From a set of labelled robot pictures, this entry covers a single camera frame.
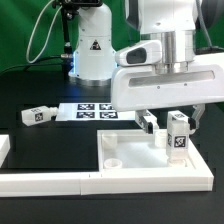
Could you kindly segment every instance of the black panel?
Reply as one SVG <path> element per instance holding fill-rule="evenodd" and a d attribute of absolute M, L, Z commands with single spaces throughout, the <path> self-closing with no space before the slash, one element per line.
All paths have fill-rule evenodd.
<path fill-rule="evenodd" d="M 138 48 L 136 50 L 130 51 L 127 54 L 128 64 L 139 64 L 146 62 L 147 53 L 144 48 Z"/>
<path fill-rule="evenodd" d="M 201 8 L 205 25 L 209 28 L 224 15 L 224 0 L 204 0 Z M 199 21 L 196 23 L 196 28 L 200 28 Z"/>
<path fill-rule="evenodd" d="M 129 0 L 129 15 L 127 23 L 134 29 L 139 30 L 139 13 L 138 13 L 138 0 Z"/>

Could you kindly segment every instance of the warning label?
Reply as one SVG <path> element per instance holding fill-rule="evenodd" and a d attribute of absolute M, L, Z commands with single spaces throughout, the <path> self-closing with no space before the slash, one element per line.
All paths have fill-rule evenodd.
<path fill-rule="evenodd" d="M 97 40 L 94 41 L 94 43 L 92 44 L 92 47 L 90 48 L 90 50 L 93 50 L 93 51 L 101 50 L 100 45 L 99 45 Z"/>

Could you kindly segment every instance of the black tabletop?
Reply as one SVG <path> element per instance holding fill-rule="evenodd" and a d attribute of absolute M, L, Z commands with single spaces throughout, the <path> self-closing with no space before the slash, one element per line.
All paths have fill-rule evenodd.
<path fill-rule="evenodd" d="M 21 110 L 60 103 L 110 102 L 110 87 L 84 87 L 60 72 L 0 77 L 0 134 L 11 149 L 0 173 L 97 171 L 97 130 L 137 129 L 134 121 L 49 122 L 27 127 Z M 178 108 L 186 113 L 191 108 Z M 155 110 L 161 126 L 168 109 Z M 215 176 L 212 192 L 0 199 L 0 223 L 223 223 L 224 112 L 206 105 L 191 139 Z"/>

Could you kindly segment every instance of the circular hole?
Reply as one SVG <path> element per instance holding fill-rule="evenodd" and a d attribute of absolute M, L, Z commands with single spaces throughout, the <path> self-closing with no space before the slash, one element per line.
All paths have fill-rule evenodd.
<path fill-rule="evenodd" d="M 106 169 L 117 169 L 122 168 L 122 161 L 119 159 L 107 159 L 104 161 L 104 168 Z"/>

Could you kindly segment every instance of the white platform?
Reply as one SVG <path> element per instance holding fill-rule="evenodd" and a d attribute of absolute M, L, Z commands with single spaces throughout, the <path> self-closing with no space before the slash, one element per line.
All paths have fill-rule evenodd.
<path fill-rule="evenodd" d="M 105 143 L 107 135 L 112 144 Z M 98 131 L 97 138 L 99 172 L 1 174 L 0 197 L 212 190 L 213 175 L 191 142 L 186 167 L 168 167 L 165 149 L 142 130 Z M 6 152 L 8 136 L 1 139 Z M 122 166 L 105 168 L 110 158 Z"/>

